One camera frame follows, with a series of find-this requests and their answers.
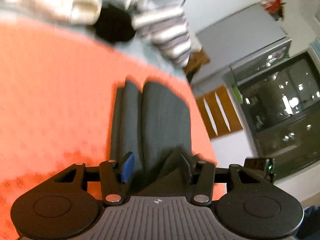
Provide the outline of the dark grey trousers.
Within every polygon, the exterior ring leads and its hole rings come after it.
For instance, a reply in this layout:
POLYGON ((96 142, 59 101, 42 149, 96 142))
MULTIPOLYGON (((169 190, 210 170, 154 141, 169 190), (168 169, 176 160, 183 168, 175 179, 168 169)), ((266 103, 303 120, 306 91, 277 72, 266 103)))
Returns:
POLYGON ((129 192, 137 193, 179 167, 180 152, 191 154, 190 111, 168 87, 147 82, 142 90, 125 81, 114 103, 111 158, 135 157, 129 192))

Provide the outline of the near wooden chair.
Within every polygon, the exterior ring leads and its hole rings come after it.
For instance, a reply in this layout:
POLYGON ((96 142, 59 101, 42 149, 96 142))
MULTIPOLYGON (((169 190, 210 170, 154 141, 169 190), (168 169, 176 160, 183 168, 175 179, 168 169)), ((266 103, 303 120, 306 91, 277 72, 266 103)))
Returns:
POLYGON ((210 139, 243 130, 225 86, 220 86, 196 99, 210 139))

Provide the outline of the wooden chair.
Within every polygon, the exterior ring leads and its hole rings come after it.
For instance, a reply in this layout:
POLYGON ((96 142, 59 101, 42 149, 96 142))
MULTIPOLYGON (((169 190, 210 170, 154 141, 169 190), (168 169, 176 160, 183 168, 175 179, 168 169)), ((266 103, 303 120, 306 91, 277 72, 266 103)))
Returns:
POLYGON ((225 86, 220 86, 196 99, 210 139, 243 130, 225 86))
POLYGON ((198 71, 202 66, 209 64, 210 58, 204 49, 200 51, 193 51, 190 54, 188 64, 183 68, 186 75, 198 71))

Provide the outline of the orange patterned mat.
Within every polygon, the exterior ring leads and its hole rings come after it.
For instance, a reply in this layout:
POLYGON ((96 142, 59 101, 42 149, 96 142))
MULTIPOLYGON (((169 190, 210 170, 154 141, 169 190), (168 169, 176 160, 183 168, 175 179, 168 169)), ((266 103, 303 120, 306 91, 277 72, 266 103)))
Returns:
POLYGON ((1 239, 16 239, 14 200, 73 163, 110 153, 116 89, 157 81, 190 109, 191 146, 216 157, 188 83, 90 38, 48 24, 1 22, 1 239))

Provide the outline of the far wooden chair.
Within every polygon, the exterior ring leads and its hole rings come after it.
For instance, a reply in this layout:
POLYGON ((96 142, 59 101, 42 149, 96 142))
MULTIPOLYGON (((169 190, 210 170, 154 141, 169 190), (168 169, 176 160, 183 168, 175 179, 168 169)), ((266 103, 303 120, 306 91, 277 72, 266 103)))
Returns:
POLYGON ((209 64, 210 58, 204 49, 200 51, 193 51, 190 54, 188 64, 183 68, 186 75, 198 71, 202 66, 209 64))

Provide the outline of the silver refrigerator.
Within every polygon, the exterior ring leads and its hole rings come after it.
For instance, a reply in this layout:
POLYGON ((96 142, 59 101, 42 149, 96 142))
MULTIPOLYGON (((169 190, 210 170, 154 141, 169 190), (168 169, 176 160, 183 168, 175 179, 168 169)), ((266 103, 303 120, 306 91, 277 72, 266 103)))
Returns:
POLYGON ((193 86, 224 69, 236 69, 251 61, 259 70, 270 67, 289 52, 292 41, 259 3, 202 29, 196 37, 210 63, 193 76, 193 86))

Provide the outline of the striped folded sweater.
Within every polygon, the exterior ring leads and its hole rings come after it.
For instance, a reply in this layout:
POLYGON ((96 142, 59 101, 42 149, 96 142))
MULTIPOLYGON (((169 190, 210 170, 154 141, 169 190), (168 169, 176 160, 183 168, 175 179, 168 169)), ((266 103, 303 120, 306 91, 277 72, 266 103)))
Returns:
POLYGON ((181 6, 141 12, 132 16, 131 25, 143 39, 150 41, 176 66, 187 66, 191 40, 189 24, 181 6))

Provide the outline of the black rolled garment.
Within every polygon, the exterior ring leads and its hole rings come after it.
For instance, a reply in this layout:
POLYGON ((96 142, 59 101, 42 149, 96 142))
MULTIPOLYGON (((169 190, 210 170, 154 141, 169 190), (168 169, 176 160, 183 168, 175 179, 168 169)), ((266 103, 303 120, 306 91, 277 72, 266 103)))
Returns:
POLYGON ((112 5, 101 9, 94 28, 96 35, 109 43, 129 42, 136 34, 131 16, 112 5))

